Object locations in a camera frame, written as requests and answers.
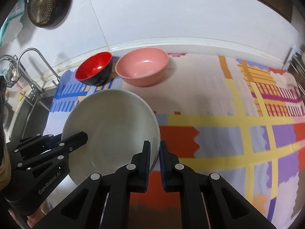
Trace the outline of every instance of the white bowl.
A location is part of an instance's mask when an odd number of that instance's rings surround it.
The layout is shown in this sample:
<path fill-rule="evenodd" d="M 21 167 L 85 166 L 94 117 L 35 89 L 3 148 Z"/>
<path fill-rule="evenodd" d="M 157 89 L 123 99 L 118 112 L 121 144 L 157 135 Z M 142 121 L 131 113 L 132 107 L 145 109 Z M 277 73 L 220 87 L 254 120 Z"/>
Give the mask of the white bowl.
<path fill-rule="evenodd" d="M 62 134 L 66 139 L 80 131 L 88 142 L 69 154 L 71 179 L 79 185 L 92 173 L 107 175 L 128 164 L 151 144 L 150 172 L 160 148 L 160 129 L 155 114 L 138 95 L 107 89 L 81 101 L 69 115 Z"/>

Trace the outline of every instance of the strainer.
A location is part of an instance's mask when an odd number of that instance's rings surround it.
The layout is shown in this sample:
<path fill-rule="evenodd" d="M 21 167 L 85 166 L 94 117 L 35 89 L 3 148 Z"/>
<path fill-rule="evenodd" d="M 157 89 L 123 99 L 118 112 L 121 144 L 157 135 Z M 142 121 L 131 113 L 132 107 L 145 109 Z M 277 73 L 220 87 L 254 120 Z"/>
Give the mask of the strainer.
<path fill-rule="evenodd" d="M 27 13 L 38 27 L 53 27 L 67 14 L 71 0 L 29 0 Z"/>

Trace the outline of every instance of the chrome faucet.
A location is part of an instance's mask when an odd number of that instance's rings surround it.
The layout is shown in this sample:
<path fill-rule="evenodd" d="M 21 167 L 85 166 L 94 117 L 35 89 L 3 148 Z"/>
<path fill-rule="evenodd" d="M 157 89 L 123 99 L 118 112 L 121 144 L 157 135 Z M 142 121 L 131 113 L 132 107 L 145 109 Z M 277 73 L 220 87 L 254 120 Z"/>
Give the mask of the chrome faucet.
<path fill-rule="evenodd" d="M 2 56 L 0 56 L 0 61 L 3 61 L 3 60 L 10 61 L 14 65 L 14 67 L 17 69 L 17 62 L 13 56 L 2 55 Z M 27 73 L 27 71 L 25 69 L 21 68 L 18 75 L 23 76 L 23 78 L 28 82 L 28 84 L 30 85 L 30 87 L 32 89 L 30 94 L 28 95 L 30 100 L 33 100 L 34 97 L 36 96 L 36 94 L 41 95 L 43 93 L 43 89 L 38 85 L 38 83 L 36 83 L 33 79 L 31 79 L 31 77 L 29 76 L 29 74 Z"/>
<path fill-rule="evenodd" d="M 19 56 L 18 58 L 18 61 L 17 61 L 17 66 L 16 66 L 16 69 L 17 69 L 17 73 L 19 74 L 19 64 L 20 64 L 20 59 L 21 57 L 23 56 L 23 54 L 25 54 L 26 52 L 28 51 L 35 51 L 38 53 L 38 55 L 41 57 L 41 59 L 43 60 L 43 62 L 45 62 L 45 64 L 47 65 L 47 67 L 51 70 L 51 72 L 53 72 L 53 74 L 56 76 L 57 78 L 57 81 L 59 82 L 60 80 L 60 76 L 55 72 L 55 70 L 51 67 L 51 65 L 48 63 L 48 61 L 45 59 L 45 57 L 41 54 L 41 52 L 36 49 L 36 48 L 28 48 L 28 49 L 25 49 Z"/>
<path fill-rule="evenodd" d="M 8 60 L 10 61 L 14 67 L 16 68 L 17 70 L 17 73 L 18 73 L 18 76 L 23 76 L 23 78 L 28 82 L 28 84 L 30 85 L 31 87 L 31 92 L 28 96 L 26 96 L 27 99 L 29 99 L 30 101 L 33 101 L 35 96 L 38 95 L 38 96 L 41 96 L 42 93 L 44 92 L 43 88 L 40 87 L 38 85 L 38 83 L 36 83 L 33 79 L 31 79 L 31 77 L 29 76 L 29 74 L 27 73 L 27 71 L 24 69 L 24 68 L 20 68 L 20 59 L 21 57 L 23 56 L 23 54 L 25 54 L 26 52 L 28 51 L 35 51 L 39 54 L 39 56 L 41 57 L 41 59 L 45 62 L 45 64 L 47 65 L 47 67 L 53 72 L 53 74 L 56 76 L 58 82 L 60 80 L 60 76 L 55 72 L 55 70 L 50 66 L 50 64 L 47 62 L 47 60 L 44 58 L 44 56 L 41 54 L 41 52 L 39 50 L 37 50 L 36 48 L 28 48 L 26 50 L 24 50 L 19 58 L 16 60 L 14 59 L 13 56 L 11 55 L 2 55 L 0 56 L 0 61 L 2 60 Z"/>

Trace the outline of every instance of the kitchen sink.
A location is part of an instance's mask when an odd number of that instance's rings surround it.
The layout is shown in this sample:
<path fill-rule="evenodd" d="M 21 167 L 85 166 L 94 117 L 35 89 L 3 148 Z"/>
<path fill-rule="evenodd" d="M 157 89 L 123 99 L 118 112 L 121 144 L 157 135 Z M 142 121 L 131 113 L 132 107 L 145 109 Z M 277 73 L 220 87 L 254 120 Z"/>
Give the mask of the kitchen sink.
<path fill-rule="evenodd" d="M 9 137 L 10 141 L 34 136 L 38 133 L 43 134 L 55 91 L 55 88 L 46 90 L 41 97 L 36 97 L 33 101 L 23 98 Z"/>

